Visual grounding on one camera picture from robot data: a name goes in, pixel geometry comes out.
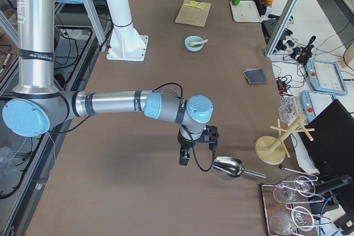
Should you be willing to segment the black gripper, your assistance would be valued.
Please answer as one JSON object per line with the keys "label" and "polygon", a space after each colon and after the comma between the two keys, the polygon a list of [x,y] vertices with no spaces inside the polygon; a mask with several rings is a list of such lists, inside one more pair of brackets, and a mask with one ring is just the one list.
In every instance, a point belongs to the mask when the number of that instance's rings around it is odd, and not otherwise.
{"label": "black gripper", "polygon": [[181,132],[178,133],[178,142],[180,144],[179,165],[186,166],[190,160],[190,148],[195,146],[195,142],[189,137],[185,138]]}

